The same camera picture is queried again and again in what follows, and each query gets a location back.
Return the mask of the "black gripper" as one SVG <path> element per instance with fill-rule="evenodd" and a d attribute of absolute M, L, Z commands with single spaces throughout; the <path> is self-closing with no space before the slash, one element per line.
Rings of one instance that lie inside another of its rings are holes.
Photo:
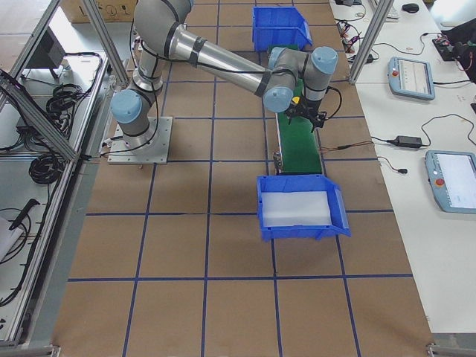
<path fill-rule="evenodd" d="M 324 122 L 327 120 L 327 113 L 319 112 L 316 106 L 310 106 L 300 101 L 299 104 L 291 102 L 286 110 L 286 117 L 288 118 L 288 125 L 292 123 L 292 119 L 298 117 L 309 120 L 312 124 L 311 133 L 313 133 L 316 129 L 324 126 Z"/>

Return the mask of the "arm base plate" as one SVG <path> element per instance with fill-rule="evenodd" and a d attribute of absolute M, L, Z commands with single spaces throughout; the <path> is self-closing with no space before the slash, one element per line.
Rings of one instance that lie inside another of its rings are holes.
<path fill-rule="evenodd" d="M 118 124 L 115 135 L 121 139 L 112 142 L 109 164 L 166 164 L 173 126 L 172 117 L 149 116 L 149 129 L 138 137 L 123 134 Z"/>

